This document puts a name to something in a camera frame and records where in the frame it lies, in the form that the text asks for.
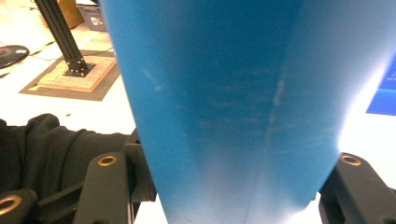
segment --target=black plastic part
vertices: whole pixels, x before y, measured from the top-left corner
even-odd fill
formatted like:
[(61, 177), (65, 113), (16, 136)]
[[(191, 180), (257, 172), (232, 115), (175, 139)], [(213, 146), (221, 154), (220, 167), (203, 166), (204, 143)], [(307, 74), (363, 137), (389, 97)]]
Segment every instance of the black plastic part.
[(121, 153), (95, 157), (87, 170), (73, 223), (133, 223), (126, 161)]
[(24, 224), (34, 223), (37, 196), (29, 189), (9, 191), (0, 195), (0, 223)]
[(71, 77), (85, 77), (90, 72), (90, 68), (78, 49), (76, 40), (67, 26), (57, 1), (35, 0), (35, 3), (69, 67), (66, 75)]
[(126, 140), (122, 150), (128, 168), (128, 179), (132, 202), (155, 202), (157, 190), (152, 180), (137, 130)]
[(396, 194), (360, 157), (343, 153), (320, 191), (324, 224), (395, 224)]
[(35, 220), (39, 223), (72, 223), (82, 186), (83, 182), (40, 201), (35, 213)]
[(21, 45), (0, 47), (0, 69), (9, 67), (25, 59), (30, 51)]

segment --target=blue object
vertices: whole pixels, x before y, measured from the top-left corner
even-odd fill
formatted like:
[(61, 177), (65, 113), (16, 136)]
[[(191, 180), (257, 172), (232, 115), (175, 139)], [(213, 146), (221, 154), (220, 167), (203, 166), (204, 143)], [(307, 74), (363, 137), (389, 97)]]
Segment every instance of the blue object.
[(367, 113), (396, 116), (396, 57), (390, 62)]
[(280, 223), (338, 159), (395, 1), (102, 1), (169, 223)]

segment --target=scratch mark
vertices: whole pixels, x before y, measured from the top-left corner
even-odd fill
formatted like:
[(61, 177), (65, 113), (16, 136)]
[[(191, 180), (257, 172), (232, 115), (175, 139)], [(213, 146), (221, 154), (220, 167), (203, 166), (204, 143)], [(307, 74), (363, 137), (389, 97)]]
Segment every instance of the scratch mark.
[[(284, 80), (285, 80), (286, 70), (287, 70), (287, 66), (283, 66), (282, 67), (282, 71), (281, 71), (281, 75), (280, 75), (279, 80), (277, 82), (276, 93), (275, 93), (275, 95), (273, 97), (273, 106), (272, 106), (272, 109), (271, 109), (271, 111), (269, 113), (268, 125), (267, 125), (267, 128), (265, 130), (265, 135), (264, 135), (265, 143), (264, 143), (264, 146), (262, 148), (262, 152), (270, 150), (271, 138), (272, 138), (273, 131), (274, 131), (274, 125), (276, 123), (276, 112), (277, 112), (277, 108), (280, 106), (280, 100), (281, 100), (282, 95), (283, 95), (284, 90), (285, 90), (285, 81)], [(263, 163), (263, 156), (261, 156), (260, 160), (261, 160), (260, 164), (262, 164)], [(261, 171), (259, 169), (256, 171), (256, 174), (255, 174), (256, 178), (255, 178), (254, 184), (253, 184), (254, 190), (252, 191), (251, 195), (248, 196), (250, 202), (247, 205), (247, 212), (246, 212), (246, 214), (244, 216), (243, 223), (247, 223), (247, 221), (249, 219), (250, 208), (253, 206), (253, 203), (255, 201), (253, 196), (259, 190), (259, 178), (261, 177), (262, 172), (263, 171)]]
[(163, 86), (160, 84), (160, 82), (148, 70), (142, 69), (142, 73), (148, 78), (148, 80), (151, 81), (155, 91), (161, 91), (163, 89)]

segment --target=brass grommet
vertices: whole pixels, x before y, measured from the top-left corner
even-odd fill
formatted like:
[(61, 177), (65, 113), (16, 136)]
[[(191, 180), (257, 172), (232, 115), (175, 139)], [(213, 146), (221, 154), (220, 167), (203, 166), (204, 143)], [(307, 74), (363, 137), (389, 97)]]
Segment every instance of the brass grommet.
[(4, 205), (4, 203), (11, 203), (10, 205), (0, 209), (0, 216), (18, 207), (18, 205), (20, 205), (21, 202), (22, 202), (22, 198), (18, 195), (11, 195), (0, 200), (0, 207), (3, 207), (1, 205)]
[(349, 165), (359, 166), (361, 165), (361, 161), (356, 159), (355, 157), (343, 155), (341, 160)]
[(116, 161), (117, 161), (117, 157), (114, 157), (114, 156), (106, 156), (106, 157), (101, 158), (101, 159), (98, 161), (98, 164), (99, 164), (100, 166), (109, 166), (109, 165), (112, 165), (112, 164), (116, 163)]

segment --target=black cloth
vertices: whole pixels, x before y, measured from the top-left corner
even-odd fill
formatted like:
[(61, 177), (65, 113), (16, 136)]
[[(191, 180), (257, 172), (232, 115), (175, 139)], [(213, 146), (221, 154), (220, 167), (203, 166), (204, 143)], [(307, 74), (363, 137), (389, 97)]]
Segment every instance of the black cloth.
[(96, 156), (120, 151), (129, 135), (70, 131), (44, 114), (26, 126), (0, 119), (0, 193), (32, 189), (44, 199), (84, 180)]

